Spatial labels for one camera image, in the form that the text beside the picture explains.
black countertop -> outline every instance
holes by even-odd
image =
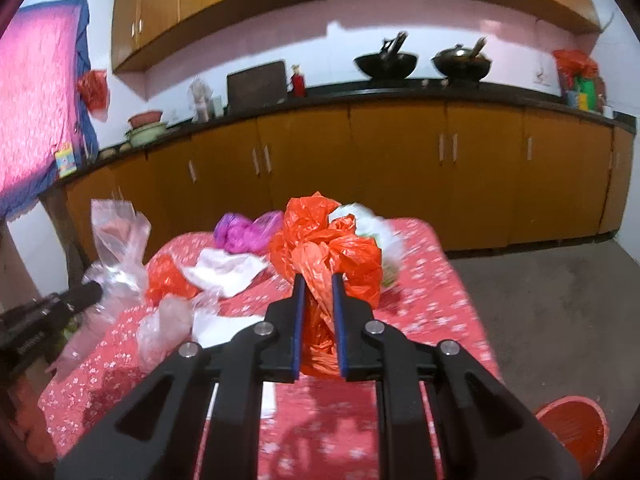
[[[153,142],[117,153],[104,160],[98,160],[65,178],[57,180],[53,185],[64,186],[76,178],[80,178],[116,160],[122,160],[134,153],[156,150],[174,140],[189,137],[204,130],[210,130],[225,124],[300,108],[331,104],[353,104],[380,99],[442,99],[539,108],[570,114],[581,119],[593,121],[597,124],[618,126],[634,135],[636,134],[636,118],[633,116],[617,114],[614,115],[614,119],[607,119],[599,114],[571,108],[563,103],[562,98],[555,95],[494,83],[458,83],[443,86],[441,79],[405,79],[402,81],[385,82],[354,81],[309,87],[307,93],[308,95],[305,98],[290,97],[287,101],[280,104],[256,108],[237,114],[231,112],[222,118],[209,121],[208,123],[181,123],[177,128],[171,128],[170,133],[159,137]]]

red bottle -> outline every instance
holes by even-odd
[[[291,76],[291,84],[293,85],[293,97],[306,97],[305,77],[300,73],[300,65],[293,65],[293,76]]]

wok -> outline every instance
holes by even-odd
[[[418,57],[399,52],[408,34],[399,32],[394,40],[384,40],[376,54],[366,54],[354,59],[357,67],[372,79],[404,79],[415,70]]]
[[[473,48],[465,48],[461,43],[436,54],[431,62],[438,72],[451,80],[480,81],[491,69],[491,60],[480,51],[486,38],[480,38]]]

red bucket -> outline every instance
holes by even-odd
[[[587,397],[567,396],[540,408],[536,417],[571,452],[587,478],[604,457],[609,439],[602,408]]]

concrete floor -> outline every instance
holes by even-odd
[[[591,397],[610,447],[640,403],[640,266],[614,240],[451,262],[511,391]]]

